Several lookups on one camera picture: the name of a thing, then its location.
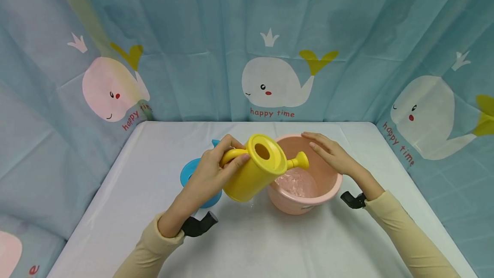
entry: sleeve cuff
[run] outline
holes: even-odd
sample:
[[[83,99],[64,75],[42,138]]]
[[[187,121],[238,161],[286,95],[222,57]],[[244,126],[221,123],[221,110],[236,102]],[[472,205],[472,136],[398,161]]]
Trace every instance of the sleeve cuff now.
[[[180,230],[180,232],[171,239],[165,238],[161,235],[157,229],[157,222],[162,214],[163,213],[157,214],[142,233],[142,239],[146,244],[146,247],[155,254],[163,254],[171,248],[175,249],[184,242],[185,234],[182,230]]]
[[[384,191],[377,199],[372,201],[365,200],[365,209],[378,217],[385,217],[389,213],[400,210],[401,208],[400,202],[388,190]]]

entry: whale print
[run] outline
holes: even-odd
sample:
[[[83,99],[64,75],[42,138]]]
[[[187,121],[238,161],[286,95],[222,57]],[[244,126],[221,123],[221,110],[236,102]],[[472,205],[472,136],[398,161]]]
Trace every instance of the whale print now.
[[[14,235],[0,230],[0,278],[9,278],[22,255],[22,243]]]
[[[309,64],[311,71],[303,86],[286,61],[275,57],[254,58],[246,64],[242,73],[244,95],[253,105],[264,108],[301,106],[309,98],[315,75],[337,55],[337,51],[332,51],[318,60],[312,51],[301,51],[300,56]]]
[[[477,96],[479,121],[471,134],[449,139],[455,119],[455,96],[438,76],[420,76],[410,82],[391,108],[397,130],[427,160],[441,160],[475,138],[494,134],[494,99]]]
[[[143,48],[134,45],[129,54],[116,44],[113,47],[134,69],[136,78],[119,61],[109,57],[96,58],[82,78],[82,94],[90,108],[105,121],[120,121],[140,100],[150,95],[137,72]]]

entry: water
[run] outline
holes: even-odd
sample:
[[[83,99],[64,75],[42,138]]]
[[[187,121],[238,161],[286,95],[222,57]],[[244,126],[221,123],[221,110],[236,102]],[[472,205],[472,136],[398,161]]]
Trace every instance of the water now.
[[[286,192],[299,197],[317,197],[318,189],[314,178],[305,170],[296,167],[276,178],[276,183]]]

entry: white whale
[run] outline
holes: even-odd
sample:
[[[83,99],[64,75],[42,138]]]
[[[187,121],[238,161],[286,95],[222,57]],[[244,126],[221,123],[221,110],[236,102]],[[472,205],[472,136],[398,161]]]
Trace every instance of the white whale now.
[[[257,57],[250,60],[242,73],[242,89],[247,99],[263,108],[294,108],[309,99],[315,75],[338,55],[327,53],[321,60],[309,50],[300,52],[309,64],[311,76],[303,86],[297,74],[286,61],[275,57]]]
[[[455,121],[455,96],[441,77],[420,76],[408,84],[391,108],[397,130],[423,158],[441,160],[481,135],[492,134],[491,117],[483,111],[492,99],[478,96],[481,116],[471,134],[449,139]]]

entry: yellow whale tail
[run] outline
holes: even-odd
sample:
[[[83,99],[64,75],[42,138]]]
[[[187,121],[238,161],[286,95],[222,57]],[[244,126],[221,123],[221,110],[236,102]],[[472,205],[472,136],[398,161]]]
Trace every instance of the yellow whale tail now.
[[[473,134],[478,137],[492,135],[494,134],[494,98],[478,95],[476,100],[480,109],[480,116]]]
[[[134,69],[134,71],[137,71],[137,68],[139,67],[139,60],[141,59],[141,55],[144,50],[142,45],[133,45],[128,54],[117,44],[110,43],[110,46],[117,51],[117,53],[119,53],[120,56],[127,61],[127,63],[129,63],[129,66]]]
[[[315,76],[324,66],[338,56],[338,51],[330,51],[319,60],[314,52],[309,50],[300,51],[300,57],[305,59],[309,65],[311,76]]]

